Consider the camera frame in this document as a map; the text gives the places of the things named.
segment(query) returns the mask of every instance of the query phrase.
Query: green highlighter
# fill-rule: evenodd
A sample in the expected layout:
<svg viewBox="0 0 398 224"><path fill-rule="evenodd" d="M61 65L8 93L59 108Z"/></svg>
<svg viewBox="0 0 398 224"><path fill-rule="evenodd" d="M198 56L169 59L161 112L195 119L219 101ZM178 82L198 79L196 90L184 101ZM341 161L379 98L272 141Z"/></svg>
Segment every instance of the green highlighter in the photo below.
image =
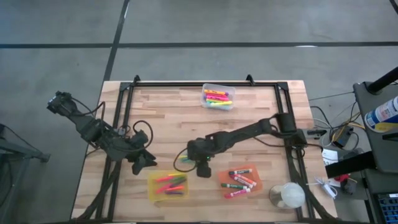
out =
<svg viewBox="0 0 398 224"><path fill-rule="evenodd" d="M242 185L235 185L235 184L221 184L222 187L228 187L228 188L235 188L235 189L246 189L247 186L242 186Z"/></svg>

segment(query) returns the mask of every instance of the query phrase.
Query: black metal frame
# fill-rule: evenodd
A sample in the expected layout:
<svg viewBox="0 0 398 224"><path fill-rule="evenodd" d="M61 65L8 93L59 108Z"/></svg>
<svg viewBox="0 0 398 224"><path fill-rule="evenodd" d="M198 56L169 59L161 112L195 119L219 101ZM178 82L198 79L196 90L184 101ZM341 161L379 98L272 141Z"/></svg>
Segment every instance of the black metal frame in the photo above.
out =
<svg viewBox="0 0 398 224"><path fill-rule="evenodd" d="M289 113L291 116L293 116L294 119L294 112L293 112L293 106L292 102L290 99L290 93L289 93L289 87L287 82L255 82L252 78L251 75L248 75L246 78L246 81L241 81L241 82L228 82L228 81L220 81L220 82L140 82L139 76L136 76L134 78L133 82L121 82L120 87L119 87L119 94L118 94L118 100L116 103L116 110L114 114L114 119L113 119L113 128L118 129L119 127L119 119L120 119L120 112L121 112L121 107L122 107L122 100L123 96L126 91L127 93L127 102L126 102L126 109L124 112L124 118L123 118L123 123L121 128L126 130L128 121L129 121L129 113L131 109L131 103L132 103L132 94L134 91L135 87L154 87L154 86L203 86L205 83L212 83L212 84L217 84L217 85L225 85L225 86L268 86L272 87L275 90L275 98L277 102L277 107L278 107L278 112L279 113ZM286 100L286 105L287 105L287 111L284 111L283 104L282 104L282 97L280 92L283 91L285 95L285 100ZM287 155L290 154L291 149L289 147L285 147ZM304 165L304 160L303 157L300 155L297 155L298 158L298 167L300 170L300 174L302 176L302 179L305 181L305 183L308 183L307 180L307 173L305 170L305 165ZM294 163L293 163L293 158L291 156L287 156L288 160L288 167L289 167L289 174L290 178L292 178L292 171L295 169ZM110 201L109 201L109 209L106 218L102 216L103 214L103 205L104 205L104 200L102 199L100 203L98 204L96 208L96 214L95 214L95 219L71 219L70 222L72 223L104 223L104 222L112 222L113 221L113 215L114 215L114 206L116 203L116 195L118 192L118 182L119 182L119 174L121 170L121 162L114 162L112 161L108 156L106 157L105 160L105 167L104 167L104 172L103 172L103 179L101 183L101 191L102 192L107 192L108 189L103 189L104 187L110 186L109 184L106 184L110 180L109 173L111 172L111 165L112 163L115 163L113 172L115 172L115 176L112 178L112 190L111 190L111 195L110 195ZM308 207L308 217L309 218L315 218L315 212L312 207L311 202L309 201L308 198L306 198L306 203ZM301 208L296 208L296 215L297 215L297 220L303 219L303 211Z"/></svg>

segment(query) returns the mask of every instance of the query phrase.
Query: gray floor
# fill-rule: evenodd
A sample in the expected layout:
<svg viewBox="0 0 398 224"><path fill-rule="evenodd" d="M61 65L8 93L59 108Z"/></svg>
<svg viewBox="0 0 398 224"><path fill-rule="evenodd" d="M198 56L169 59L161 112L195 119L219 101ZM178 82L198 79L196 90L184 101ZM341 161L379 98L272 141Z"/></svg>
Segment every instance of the gray floor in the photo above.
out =
<svg viewBox="0 0 398 224"><path fill-rule="evenodd" d="M0 1L0 44L111 43L123 0ZM121 42L397 41L388 0L131 0ZM0 49L0 122L52 154L34 161L17 223L68 220L86 144L45 107L57 90L93 108L110 49ZM309 98L352 90L397 66L398 47L119 49L111 80L305 80ZM312 101L332 120L353 95ZM314 117L322 118L317 111ZM333 121L349 116L346 110ZM369 150L358 130L359 146ZM366 221L362 201L337 200L344 220Z"/></svg>

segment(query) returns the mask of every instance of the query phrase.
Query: wooden table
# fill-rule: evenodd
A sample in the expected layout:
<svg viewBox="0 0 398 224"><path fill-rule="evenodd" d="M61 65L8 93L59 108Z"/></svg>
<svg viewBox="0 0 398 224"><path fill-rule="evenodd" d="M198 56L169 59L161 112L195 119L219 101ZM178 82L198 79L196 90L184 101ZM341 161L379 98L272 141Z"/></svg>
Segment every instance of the wooden table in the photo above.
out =
<svg viewBox="0 0 398 224"><path fill-rule="evenodd" d="M313 128L304 82L287 81L298 128ZM100 101L106 102L104 120L112 124L120 82L105 82ZM187 142L216 131L231 131L277 112L275 93L269 87L236 87L234 108L231 111L201 107L199 87L144 87L134 88L129 125L144 119L154 129L154 141L148 150L157 157L158 166L144 168L133 175L131 165L123 160L119 190L114 210L114 221L129 222L271 222L296 221L294 210L281 210L269 200L269 189L290 181L285 150L267 147L253 139L239 142L222 154L217 154L209 165L212 176L204 179L196 172L188 173L190 195L185 200L151 202L147 198L147 175L153 170L173 170L173 160L186 148ZM124 107L121 110L123 121ZM144 125L137 126L146 133ZM283 144L270 135L259 137L270 144ZM317 147L305 149L308 181L326 178L322 155ZM85 161L72 217L83 213L100 189L106 154L92 153ZM260 194L225 199L220 192L217 172L245 164L255 164L263 183ZM311 189L328 212L336 216L334 201L319 186ZM108 211L104 204L104 213Z"/></svg>

